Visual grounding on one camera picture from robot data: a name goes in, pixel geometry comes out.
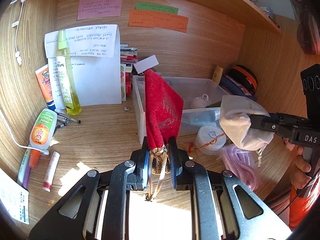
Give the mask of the person right hand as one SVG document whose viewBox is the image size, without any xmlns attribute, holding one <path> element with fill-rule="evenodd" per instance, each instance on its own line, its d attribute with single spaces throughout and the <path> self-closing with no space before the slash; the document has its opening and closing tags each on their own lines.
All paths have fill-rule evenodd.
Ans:
<svg viewBox="0 0 320 240">
<path fill-rule="evenodd" d="M 295 190 L 302 189 L 310 180 L 307 173 L 311 171 L 311 165 L 303 158 L 304 147 L 289 143 L 287 138 L 284 139 L 284 144 L 289 151 L 295 150 L 297 153 L 293 161 L 293 170 L 290 175 L 290 181 Z"/>
</svg>

